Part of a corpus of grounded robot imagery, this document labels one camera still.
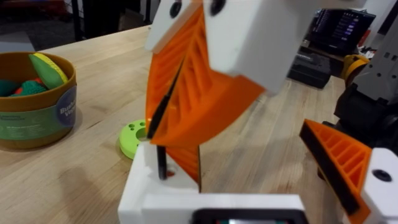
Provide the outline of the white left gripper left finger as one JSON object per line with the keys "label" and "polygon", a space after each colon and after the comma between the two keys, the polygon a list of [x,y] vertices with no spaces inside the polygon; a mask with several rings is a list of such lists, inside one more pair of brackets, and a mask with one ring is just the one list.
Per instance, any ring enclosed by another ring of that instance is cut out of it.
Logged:
{"label": "white left gripper left finger", "polygon": [[174,175],[160,180],[158,174],[157,147],[149,142],[139,144],[118,207],[121,224],[142,224],[141,208],[148,194],[194,194],[198,184],[169,155],[167,168]]}

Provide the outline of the finger of the orange white right gripper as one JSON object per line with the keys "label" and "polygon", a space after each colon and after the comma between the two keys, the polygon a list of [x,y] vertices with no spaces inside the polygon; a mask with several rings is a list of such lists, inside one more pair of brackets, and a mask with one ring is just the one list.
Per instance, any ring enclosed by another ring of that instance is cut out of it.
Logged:
{"label": "finger of the orange white right gripper", "polygon": [[202,2],[152,144],[193,147],[213,138],[260,94],[278,92],[300,46],[297,0]]}
{"label": "finger of the orange white right gripper", "polygon": [[161,1],[145,48],[152,52],[147,83],[147,137],[155,137],[200,20],[202,1]]}

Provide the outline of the orange white left gripper right finger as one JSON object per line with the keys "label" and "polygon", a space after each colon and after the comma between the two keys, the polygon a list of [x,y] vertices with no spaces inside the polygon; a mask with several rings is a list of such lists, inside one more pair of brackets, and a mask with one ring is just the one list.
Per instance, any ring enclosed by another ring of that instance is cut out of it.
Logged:
{"label": "orange white left gripper right finger", "polygon": [[333,189],[343,223],[397,223],[396,153],[309,119],[299,136]]}

